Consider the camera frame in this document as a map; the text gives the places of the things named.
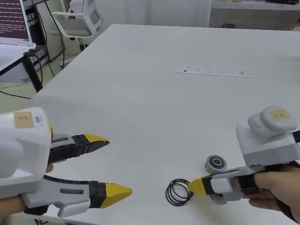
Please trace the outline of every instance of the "power strip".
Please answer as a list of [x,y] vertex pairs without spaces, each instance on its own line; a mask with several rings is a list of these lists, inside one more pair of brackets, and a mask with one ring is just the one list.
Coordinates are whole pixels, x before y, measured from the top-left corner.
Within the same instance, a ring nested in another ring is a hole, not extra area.
[[252,75],[245,71],[233,71],[224,69],[205,69],[201,67],[177,67],[175,73],[178,74],[199,74],[210,76],[228,76],[238,78],[254,78]]

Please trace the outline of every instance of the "white table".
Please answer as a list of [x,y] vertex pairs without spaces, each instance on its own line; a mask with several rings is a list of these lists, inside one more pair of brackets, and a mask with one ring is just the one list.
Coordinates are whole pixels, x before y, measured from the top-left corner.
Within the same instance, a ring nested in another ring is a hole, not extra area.
[[[133,194],[68,219],[102,225],[282,225],[283,214],[194,196],[174,207],[175,178],[204,175],[210,154],[244,165],[241,119],[279,104],[300,121],[299,33],[113,25],[32,100],[57,133],[109,138],[101,150],[55,165],[52,176],[116,182]],[[227,68],[255,79],[174,73],[178,65]],[[45,219],[56,220],[50,207]]]

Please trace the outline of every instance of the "computer monitor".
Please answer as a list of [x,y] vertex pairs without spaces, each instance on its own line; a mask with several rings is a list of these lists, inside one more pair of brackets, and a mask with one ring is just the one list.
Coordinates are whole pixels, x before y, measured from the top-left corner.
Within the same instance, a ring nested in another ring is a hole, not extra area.
[[22,0],[0,0],[0,44],[32,45]]

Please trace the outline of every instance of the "human hand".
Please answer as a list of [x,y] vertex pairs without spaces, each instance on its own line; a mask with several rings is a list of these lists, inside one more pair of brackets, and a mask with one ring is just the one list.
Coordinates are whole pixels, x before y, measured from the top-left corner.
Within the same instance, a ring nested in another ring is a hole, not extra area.
[[[52,170],[53,164],[49,164],[46,173],[49,173]],[[0,199],[0,215],[23,212],[25,207],[25,203],[20,196]]]
[[246,195],[250,205],[280,211],[275,197],[291,207],[291,213],[300,223],[300,169],[287,166],[282,172],[260,172],[254,176],[256,185],[264,190]]

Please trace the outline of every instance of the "black spring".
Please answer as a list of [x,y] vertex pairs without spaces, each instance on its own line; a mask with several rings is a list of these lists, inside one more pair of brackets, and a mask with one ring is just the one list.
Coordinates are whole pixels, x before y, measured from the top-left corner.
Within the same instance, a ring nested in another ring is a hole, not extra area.
[[[194,193],[189,191],[186,187],[190,182],[185,179],[175,179],[172,180],[165,190],[165,198],[167,201],[173,206],[182,206],[187,203],[191,197],[193,197]],[[181,196],[176,193],[174,187],[180,187],[186,191],[186,196]]]

